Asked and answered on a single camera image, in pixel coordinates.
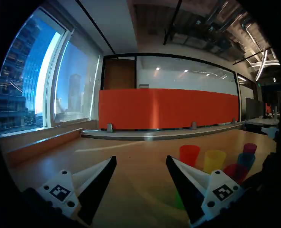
door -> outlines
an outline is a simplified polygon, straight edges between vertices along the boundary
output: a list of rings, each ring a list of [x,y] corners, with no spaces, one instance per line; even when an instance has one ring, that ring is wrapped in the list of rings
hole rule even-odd
[[[104,89],[134,89],[134,60],[106,59]]]

wooden table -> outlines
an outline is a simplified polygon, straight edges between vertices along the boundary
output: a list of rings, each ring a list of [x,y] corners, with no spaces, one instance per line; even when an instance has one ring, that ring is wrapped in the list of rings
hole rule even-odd
[[[276,143],[268,136],[229,130],[194,138],[164,141],[112,141],[78,138],[48,153],[24,162],[11,175],[20,190],[37,188],[62,169],[72,173],[86,169],[112,155],[117,167],[93,219],[93,227],[189,227],[186,211],[174,207],[175,185],[166,166],[166,156],[179,157],[185,144],[200,147],[197,168],[204,153],[219,149],[227,153],[226,165],[236,163],[245,143],[257,145],[256,160],[249,175],[259,172]]]

skyscraper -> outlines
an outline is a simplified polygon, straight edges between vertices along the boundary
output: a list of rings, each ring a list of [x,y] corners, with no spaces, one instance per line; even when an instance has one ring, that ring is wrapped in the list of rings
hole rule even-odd
[[[81,111],[81,76],[73,74],[69,79],[68,112]]]
[[[0,134],[42,127],[36,124],[36,85],[54,34],[33,16],[13,41],[0,72]]]

yellow cup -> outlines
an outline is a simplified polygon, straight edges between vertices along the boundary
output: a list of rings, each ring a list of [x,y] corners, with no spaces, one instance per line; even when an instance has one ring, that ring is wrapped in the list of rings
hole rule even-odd
[[[227,154],[221,150],[208,150],[205,153],[204,172],[211,174],[216,169],[221,169]]]

orange wall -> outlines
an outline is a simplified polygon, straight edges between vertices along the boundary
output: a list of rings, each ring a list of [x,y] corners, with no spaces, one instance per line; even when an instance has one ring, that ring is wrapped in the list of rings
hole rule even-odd
[[[238,96],[183,89],[122,89],[99,92],[99,128],[189,127],[238,120]]]

